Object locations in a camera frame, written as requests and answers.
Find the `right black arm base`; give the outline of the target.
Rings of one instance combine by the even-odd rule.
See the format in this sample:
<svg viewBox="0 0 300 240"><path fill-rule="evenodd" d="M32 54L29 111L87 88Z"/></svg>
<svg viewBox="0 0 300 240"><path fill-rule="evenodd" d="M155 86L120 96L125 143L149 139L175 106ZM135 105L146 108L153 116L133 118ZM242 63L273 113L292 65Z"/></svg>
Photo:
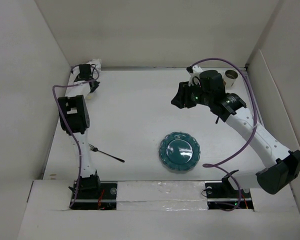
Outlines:
<svg viewBox="0 0 300 240"><path fill-rule="evenodd" d="M250 190L241 190L241 200L239 202L239 192L231 185L227 186L221 181L205 181L201 195L207 200L209 210L228 211L236 207L239 210L253 210L253 200Z"/></svg>

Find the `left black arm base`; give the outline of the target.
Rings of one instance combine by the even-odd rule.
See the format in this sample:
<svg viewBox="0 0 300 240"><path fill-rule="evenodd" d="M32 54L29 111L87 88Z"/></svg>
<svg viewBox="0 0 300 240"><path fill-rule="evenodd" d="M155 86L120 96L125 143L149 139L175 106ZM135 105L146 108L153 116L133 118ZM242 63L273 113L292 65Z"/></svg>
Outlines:
<svg viewBox="0 0 300 240"><path fill-rule="evenodd" d="M75 199L75 184L69 186L71 193L71 210L100 210L111 211L117 209L118 183L102 181L100 190L81 191Z"/></svg>

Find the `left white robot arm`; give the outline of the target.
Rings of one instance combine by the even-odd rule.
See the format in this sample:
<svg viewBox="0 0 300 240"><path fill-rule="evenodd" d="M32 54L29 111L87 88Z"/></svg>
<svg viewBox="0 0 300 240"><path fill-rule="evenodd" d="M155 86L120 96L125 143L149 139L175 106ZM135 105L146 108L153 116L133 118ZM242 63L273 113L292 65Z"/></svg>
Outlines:
<svg viewBox="0 0 300 240"><path fill-rule="evenodd" d="M60 125L70 137L74 147L79 168L80 184L90 198L97 198L101 194L101 185L97 170L92 166L92 159L88 143L88 128L90 117L86 105L86 97L94 93L100 82L99 66L96 63L80 64L72 69L77 73L73 83L64 97L59 97Z"/></svg>

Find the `patterned white cloth napkin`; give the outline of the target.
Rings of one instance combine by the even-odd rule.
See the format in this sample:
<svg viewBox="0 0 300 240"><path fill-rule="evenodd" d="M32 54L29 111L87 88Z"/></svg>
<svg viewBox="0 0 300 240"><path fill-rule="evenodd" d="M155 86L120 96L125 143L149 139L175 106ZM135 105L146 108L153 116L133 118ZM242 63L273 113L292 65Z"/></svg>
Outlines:
<svg viewBox="0 0 300 240"><path fill-rule="evenodd" d="M90 65L92 73L100 73L102 68L102 60L101 59L91 59L86 64Z"/></svg>

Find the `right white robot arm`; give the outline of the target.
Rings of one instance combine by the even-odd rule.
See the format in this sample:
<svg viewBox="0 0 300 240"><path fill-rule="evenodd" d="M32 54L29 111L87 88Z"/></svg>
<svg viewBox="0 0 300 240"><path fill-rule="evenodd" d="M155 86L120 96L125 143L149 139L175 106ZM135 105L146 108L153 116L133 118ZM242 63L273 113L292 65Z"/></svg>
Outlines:
<svg viewBox="0 0 300 240"><path fill-rule="evenodd" d="M259 156L262 167L240 173L232 171L223 178L221 191L233 197L240 187L261 188L275 195L296 179L300 173L300 150L292 151L273 137L257 120L246 102L226 91L224 79L216 70L189 66L189 81L180 82L171 104L183 109L196 105L209 107L217 118L233 128Z"/></svg>

